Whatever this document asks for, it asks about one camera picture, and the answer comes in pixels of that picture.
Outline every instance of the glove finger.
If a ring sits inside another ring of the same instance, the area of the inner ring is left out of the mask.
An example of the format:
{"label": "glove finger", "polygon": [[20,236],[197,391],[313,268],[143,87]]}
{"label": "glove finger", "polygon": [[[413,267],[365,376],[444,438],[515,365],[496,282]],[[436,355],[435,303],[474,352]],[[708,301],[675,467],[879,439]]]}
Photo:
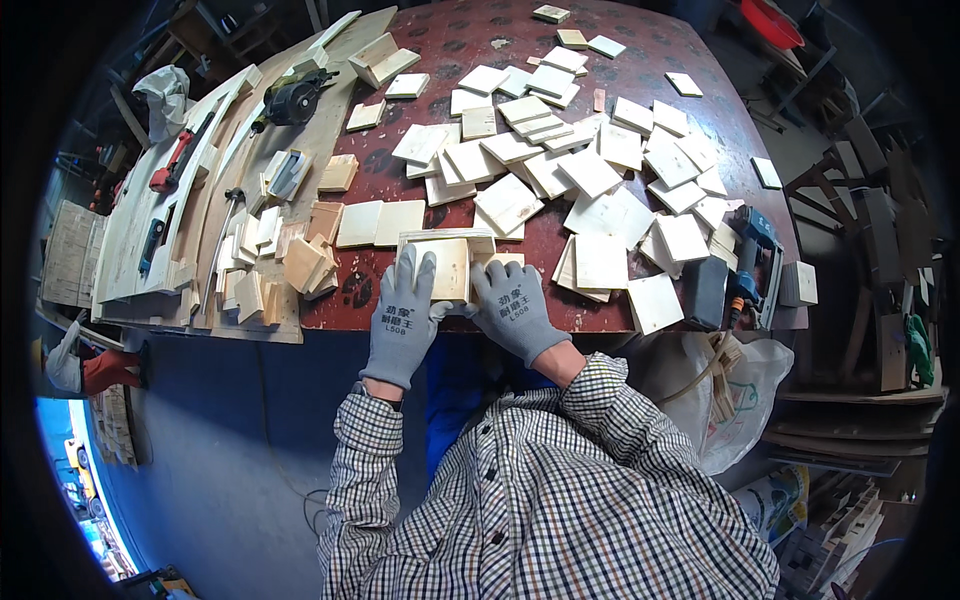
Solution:
{"label": "glove finger", "polygon": [[417,262],[417,248],[413,244],[407,244],[396,261],[396,292],[398,294],[413,292],[415,262]]}
{"label": "glove finger", "polygon": [[523,273],[527,275],[537,276],[537,283],[540,283],[541,281],[543,281],[542,277],[540,277],[540,271],[537,271],[537,267],[533,265],[527,265],[523,267]]}
{"label": "glove finger", "polygon": [[490,283],[497,285],[507,280],[507,271],[503,268],[503,263],[499,260],[492,260],[487,265],[487,275],[490,276]]}
{"label": "glove finger", "polygon": [[449,300],[444,300],[443,302],[437,302],[430,306],[430,321],[434,323],[439,323],[444,319],[446,313],[453,310],[453,302]]}
{"label": "glove finger", "polygon": [[387,270],[383,272],[383,277],[380,278],[380,297],[383,297],[384,292],[393,292],[394,285],[396,281],[396,275],[394,274],[394,265],[387,267]]}
{"label": "glove finger", "polygon": [[437,255],[427,252],[420,262],[420,271],[417,273],[416,296],[420,300],[430,300],[433,294],[433,280],[437,276]]}
{"label": "glove finger", "polygon": [[523,267],[515,260],[508,262],[504,269],[507,271],[507,277],[517,276],[523,273]]}
{"label": "glove finger", "polygon": [[483,270],[483,265],[478,262],[474,262],[470,265],[470,283],[473,285],[473,289],[477,291],[477,296],[483,298],[490,293],[490,279],[487,277],[487,273]]}
{"label": "glove finger", "polygon": [[475,317],[479,312],[480,312],[479,304],[468,302],[466,305],[464,305],[463,313],[464,313],[464,316],[467,317],[468,319],[473,319],[473,317]]}

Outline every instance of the red power tool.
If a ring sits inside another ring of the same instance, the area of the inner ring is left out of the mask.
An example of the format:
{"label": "red power tool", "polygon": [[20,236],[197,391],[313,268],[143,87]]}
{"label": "red power tool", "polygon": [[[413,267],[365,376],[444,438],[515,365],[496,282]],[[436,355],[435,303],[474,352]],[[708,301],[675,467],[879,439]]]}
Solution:
{"label": "red power tool", "polygon": [[157,169],[154,176],[150,178],[150,189],[157,194],[166,194],[177,189],[180,175],[183,174],[186,163],[190,161],[193,151],[197,149],[197,145],[204,137],[204,132],[206,132],[206,128],[210,126],[212,120],[213,111],[206,116],[196,133],[188,129],[180,132],[180,135],[177,136],[177,148],[174,150],[174,155],[170,157],[167,166]]}

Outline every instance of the person's right hand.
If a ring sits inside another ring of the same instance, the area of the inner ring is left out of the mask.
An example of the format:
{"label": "person's right hand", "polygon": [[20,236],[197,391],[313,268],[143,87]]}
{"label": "person's right hand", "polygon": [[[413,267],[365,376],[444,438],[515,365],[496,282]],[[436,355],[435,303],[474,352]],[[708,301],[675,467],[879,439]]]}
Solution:
{"label": "person's right hand", "polygon": [[467,304],[464,315],[487,337],[523,359],[527,369],[544,350],[571,339],[569,333],[550,324],[540,274],[533,265],[521,268],[512,261],[504,268],[494,260],[484,272],[483,266],[474,262],[470,281],[480,303]]}

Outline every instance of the person's left hand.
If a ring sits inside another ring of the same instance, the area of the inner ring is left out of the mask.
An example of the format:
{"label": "person's left hand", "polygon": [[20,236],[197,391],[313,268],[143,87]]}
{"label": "person's left hand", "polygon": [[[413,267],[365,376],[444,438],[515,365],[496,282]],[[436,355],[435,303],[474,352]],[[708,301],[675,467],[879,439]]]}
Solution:
{"label": "person's left hand", "polygon": [[393,383],[410,390],[410,377],[423,362],[437,325],[444,319],[453,302],[430,305],[433,279],[437,273],[437,257],[432,252],[423,256],[414,290],[414,263],[417,249],[407,244],[400,258],[380,279],[380,299],[370,323],[370,359],[360,377]]}

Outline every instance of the person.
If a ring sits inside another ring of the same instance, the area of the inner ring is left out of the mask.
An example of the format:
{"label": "person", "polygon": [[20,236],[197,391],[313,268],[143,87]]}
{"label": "person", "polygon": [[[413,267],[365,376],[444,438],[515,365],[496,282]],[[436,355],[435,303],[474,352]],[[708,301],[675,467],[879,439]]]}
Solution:
{"label": "person", "polygon": [[452,309],[430,305],[433,253],[416,284],[415,259],[408,244],[386,270],[370,359],[334,421],[323,597],[774,597],[773,550],[687,436],[626,385],[625,360],[585,357],[550,324],[540,274],[515,262],[471,266],[464,314],[553,385],[461,411],[425,499],[395,525],[403,395]]}
{"label": "person", "polygon": [[[63,339],[49,353],[42,351],[41,340],[34,341],[35,361],[47,374],[50,383],[60,390],[82,393],[84,396],[96,396],[118,383],[146,388],[146,373],[142,368],[149,348],[146,341],[139,352],[108,348],[89,360],[81,360],[74,353],[74,343],[80,334],[80,325],[86,321],[86,314],[86,309],[80,311],[77,319],[67,327]],[[128,367],[141,369],[139,373],[133,373],[127,370]]]}

